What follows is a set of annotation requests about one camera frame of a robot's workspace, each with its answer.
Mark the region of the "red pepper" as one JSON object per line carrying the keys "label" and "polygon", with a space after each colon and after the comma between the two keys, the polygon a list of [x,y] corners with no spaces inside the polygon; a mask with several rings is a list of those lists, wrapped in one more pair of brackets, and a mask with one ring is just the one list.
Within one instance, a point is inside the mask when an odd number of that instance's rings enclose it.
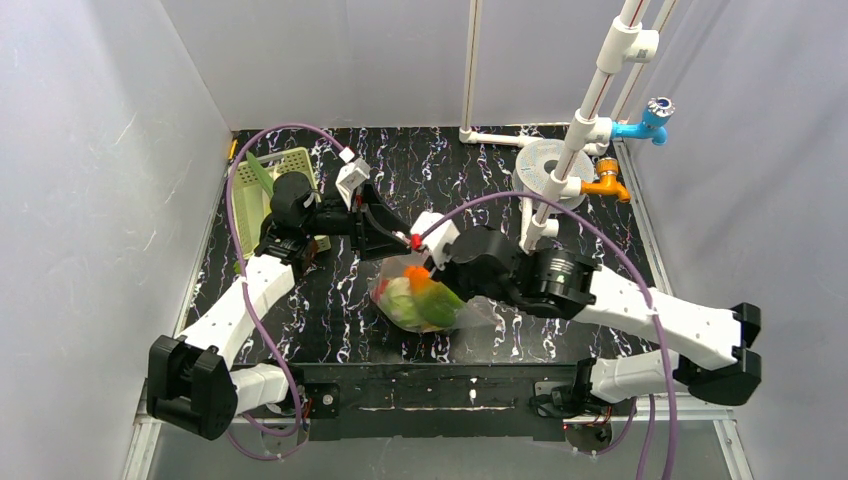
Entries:
{"label": "red pepper", "polygon": [[373,291],[371,292],[371,297],[375,302],[377,302],[377,303],[380,302],[382,295],[384,294],[387,287],[389,286],[389,283],[390,283],[389,280],[382,280],[373,289]]}

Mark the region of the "pale green cabbage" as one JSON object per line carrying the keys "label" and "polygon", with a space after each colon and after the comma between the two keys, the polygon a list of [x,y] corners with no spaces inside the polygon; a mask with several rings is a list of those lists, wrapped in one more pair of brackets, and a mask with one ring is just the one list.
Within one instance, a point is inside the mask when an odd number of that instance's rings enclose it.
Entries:
{"label": "pale green cabbage", "polygon": [[406,277],[395,277],[383,284],[378,306],[396,326],[407,331],[420,331],[425,320],[413,300],[410,281]]}

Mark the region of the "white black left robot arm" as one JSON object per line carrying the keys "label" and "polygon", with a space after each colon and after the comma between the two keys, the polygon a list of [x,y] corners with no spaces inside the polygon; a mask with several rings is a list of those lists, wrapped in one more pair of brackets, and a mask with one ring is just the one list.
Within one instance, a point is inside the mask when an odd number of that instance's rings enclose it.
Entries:
{"label": "white black left robot arm", "polygon": [[146,411],[208,440],[239,414],[299,399],[289,368],[268,363],[235,369],[242,344],[269,310],[302,280],[318,236],[345,236],[362,260],[410,253],[411,226],[370,182],[320,196],[306,175],[275,179],[260,240],[241,274],[198,320],[175,337],[160,336],[148,356]]}

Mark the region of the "yellow green mango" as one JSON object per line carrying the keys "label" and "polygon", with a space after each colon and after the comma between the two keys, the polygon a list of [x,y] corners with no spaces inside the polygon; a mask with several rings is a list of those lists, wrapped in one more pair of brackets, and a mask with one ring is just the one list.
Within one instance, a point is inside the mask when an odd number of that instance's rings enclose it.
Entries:
{"label": "yellow green mango", "polygon": [[452,328],[465,303],[445,285],[431,279],[423,266],[407,267],[404,276],[410,281],[413,300],[425,322],[439,329]]}

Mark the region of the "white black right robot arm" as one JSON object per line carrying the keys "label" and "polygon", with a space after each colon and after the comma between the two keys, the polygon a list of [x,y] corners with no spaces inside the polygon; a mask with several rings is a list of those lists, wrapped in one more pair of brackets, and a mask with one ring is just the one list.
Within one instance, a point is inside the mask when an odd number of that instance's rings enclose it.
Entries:
{"label": "white black right robot arm", "polygon": [[541,414],[553,407],[575,416],[669,391],[741,406],[762,382],[762,358],[751,349],[761,330],[753,304],[698,305],[568,250],[525,253],[490,227],[460,233],[433,254],[432,279],[462,300],[485,297],[535,317],[600,325],[656,343],[648,353],[579,361],[571,385],[538,394]]}

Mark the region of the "clear zip top bag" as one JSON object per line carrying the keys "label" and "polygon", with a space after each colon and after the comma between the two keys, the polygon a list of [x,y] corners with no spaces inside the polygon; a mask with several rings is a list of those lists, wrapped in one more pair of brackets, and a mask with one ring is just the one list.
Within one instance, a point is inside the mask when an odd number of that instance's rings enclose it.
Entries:
{"label": "clear zip top bag", "polygon": [[407,332],[452,332],[495,324],[485,299],[461,300],[430,277],[425,258],[419,254],[382,260],[368,291],[379,311]]}

